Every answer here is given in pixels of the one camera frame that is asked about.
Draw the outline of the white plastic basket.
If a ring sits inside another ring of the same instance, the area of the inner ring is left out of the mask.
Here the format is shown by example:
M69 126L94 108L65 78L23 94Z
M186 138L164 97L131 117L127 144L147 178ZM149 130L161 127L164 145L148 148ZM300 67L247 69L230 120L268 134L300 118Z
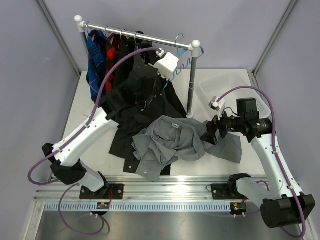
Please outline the white plastic basket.
M235 72L222 74L216 77L210 77L199 82L197 89L199 97L206 107L214 97L221 97L231 89L247 86L244 78ZM258 95L255 90L242 88L228 94L225 99L225 106L235 110L237 108L237 99L255 98L257 110L261 119L269 118L271 110L264 100Z

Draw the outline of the blue shirt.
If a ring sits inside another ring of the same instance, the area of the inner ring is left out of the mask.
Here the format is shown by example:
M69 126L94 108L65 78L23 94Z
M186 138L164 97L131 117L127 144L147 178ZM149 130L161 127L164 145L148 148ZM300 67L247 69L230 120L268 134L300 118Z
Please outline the blue shirt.
M98 30L92 30L87 38L88 72L86 81L89 85L91 100L95 103L106 74L107 39Z

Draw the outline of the black hanging shirt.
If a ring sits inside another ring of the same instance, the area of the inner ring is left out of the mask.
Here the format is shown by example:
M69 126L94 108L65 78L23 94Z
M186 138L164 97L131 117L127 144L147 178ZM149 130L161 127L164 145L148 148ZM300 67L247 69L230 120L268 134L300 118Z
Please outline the black hanging shirt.
M132 37L117 36L117 52L118 57L116 63L122 60L124 57L130 53L137 50L135 40ZM125 62L121 63L120 66L114 72L114 80L112 82L112 87L117 89L128 77L130 72L133 70L134 58L131 57Z

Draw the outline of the red plaid shirt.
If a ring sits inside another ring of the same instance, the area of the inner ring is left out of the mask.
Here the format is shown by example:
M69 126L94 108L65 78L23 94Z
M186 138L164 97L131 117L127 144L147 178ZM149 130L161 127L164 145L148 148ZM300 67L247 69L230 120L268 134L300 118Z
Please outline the red plaid shirt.
M107 38L105 74L107 74L111 70L111 68L117 63L120 44L121 44L121 38L119 35L111 34ZM114 79L115 79L115 73L113 72L105 84L105 90L107 93L113 90Z

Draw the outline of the dark pinstripe hanging shirt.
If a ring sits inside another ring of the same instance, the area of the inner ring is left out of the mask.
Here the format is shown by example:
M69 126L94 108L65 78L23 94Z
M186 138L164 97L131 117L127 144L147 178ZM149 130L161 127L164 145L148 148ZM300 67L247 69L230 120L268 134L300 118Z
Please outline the dark pinstripe hanging shirt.
M115 79L112 86L114 89L118 89L122 83L124 83L130 73L139 67L151 64L154 65L160 58L154 51L143 52L137 54L130 59L122 63L115 71ZM150 105L135 117L131 117L122 123L118 128L125 133L139 132L140 130L147 128L157 118L162 115L166 115L171 118L185 118L186 111L176 94L174 86L171 82L162 91L162 95L156 96Z

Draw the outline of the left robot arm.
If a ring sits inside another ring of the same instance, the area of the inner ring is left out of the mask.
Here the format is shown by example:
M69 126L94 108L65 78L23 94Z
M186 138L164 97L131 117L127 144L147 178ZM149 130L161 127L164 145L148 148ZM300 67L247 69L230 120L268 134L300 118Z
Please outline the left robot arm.
M85 165L81 156L106 133L139 115L162 87L163 79L155 67L133 69L127 80L98 102L82 125L60 142L42 147L54 176L65 185L82 185L95 198L103 199L109 183L101 172Z

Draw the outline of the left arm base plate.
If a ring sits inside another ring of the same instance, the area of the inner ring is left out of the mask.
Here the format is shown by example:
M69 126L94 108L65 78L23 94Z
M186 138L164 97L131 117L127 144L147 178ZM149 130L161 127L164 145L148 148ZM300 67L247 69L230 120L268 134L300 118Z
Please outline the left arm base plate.
M81 200L122 200L124 194L124 184L110 183L107 191L101 195L90 191L87 187L82 186L79 194Z

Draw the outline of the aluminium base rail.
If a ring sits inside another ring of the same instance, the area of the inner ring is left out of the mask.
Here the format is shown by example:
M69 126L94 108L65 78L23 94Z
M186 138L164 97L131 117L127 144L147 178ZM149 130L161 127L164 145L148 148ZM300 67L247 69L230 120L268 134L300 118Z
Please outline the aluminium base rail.
M228 175L217 176L161 176L158 182L151 182L141 177L110 176L111 184L123 184L124 202L208 202L212 200L209 185L224 184ZM39 186L34 201L58 201L69 186L62 182ZM81 187L69 190L66 201L81 201Z

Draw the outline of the metal clothes rack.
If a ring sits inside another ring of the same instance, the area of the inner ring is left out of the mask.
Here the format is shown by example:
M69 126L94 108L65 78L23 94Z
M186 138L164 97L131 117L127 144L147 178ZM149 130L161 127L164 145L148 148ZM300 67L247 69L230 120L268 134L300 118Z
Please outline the metal clothes rack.
M186 107L186 116L188 118L193 117L192 106L193 106L193 98L194 98L194 87L195 87L195 78L196 78L196 69L197 69L197 60L204 54L204 48L201 46L201 42L199 40L193 40L190 44L179 43L176 40L171 41L167 39L162 39L154 36L149 36L145 34L140 34L137 32L130 32L123 29L115 29L108 26L100 26L95 24L90 24L83 20L80 15L76 15L74 17L74 21L77 25L78 31L80 34L85 35L86 29L102 31L104 33L110 33L119 35L120 37L125 36L128 38L134 38L134 40L143 40L149 41L156 44L166 45L170 47L175 47L177 49L177 57L180 57L185 52L190 52L191 58L188 59L186 64L182 64L181 67L176 68L175 70L170 70L168 75L164 77L169 81L173 81L175 77L177 77L182 70L184 70L187 66L190 66L190 78L189 78L189 87L188 87L188 95L187 95L187 107Z

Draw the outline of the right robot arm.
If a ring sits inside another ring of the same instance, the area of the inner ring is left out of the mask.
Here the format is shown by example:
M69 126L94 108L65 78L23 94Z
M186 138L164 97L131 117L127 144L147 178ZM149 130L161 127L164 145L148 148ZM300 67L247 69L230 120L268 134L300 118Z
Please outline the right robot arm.
M247 173L231 175L227 193L232 198L246 197L259 207L262 219L269 228L302 224L314 209L311 194L304 194L289 171L278 139L273 135L273 124L261 118L255 98L237 99L237 115L224 111L225 100L214 97L209 107L217 112L207 123L201 139L217 145L228 133L241 133L255 150L266 173L269 190L259 186Z

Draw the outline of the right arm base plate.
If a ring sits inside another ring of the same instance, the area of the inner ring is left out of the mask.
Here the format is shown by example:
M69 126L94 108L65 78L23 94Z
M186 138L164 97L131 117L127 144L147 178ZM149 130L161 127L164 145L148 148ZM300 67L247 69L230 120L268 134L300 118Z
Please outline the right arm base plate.
M238 192L235 186L227 183L214 183L210 185L214 200L244 200L246 197Z

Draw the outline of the grey shirt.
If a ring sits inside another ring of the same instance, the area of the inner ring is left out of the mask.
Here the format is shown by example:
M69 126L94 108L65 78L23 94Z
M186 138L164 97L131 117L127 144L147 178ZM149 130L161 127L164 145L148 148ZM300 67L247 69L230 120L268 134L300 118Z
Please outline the grey shirt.
M161 116L133 137L133 155L140 161L136 174L157 182L161 171L181 159L200 160L210 154L239 164L242 158L241 138L230 134L217 140L217 145L201 141L207 133L207 121L193 118Z

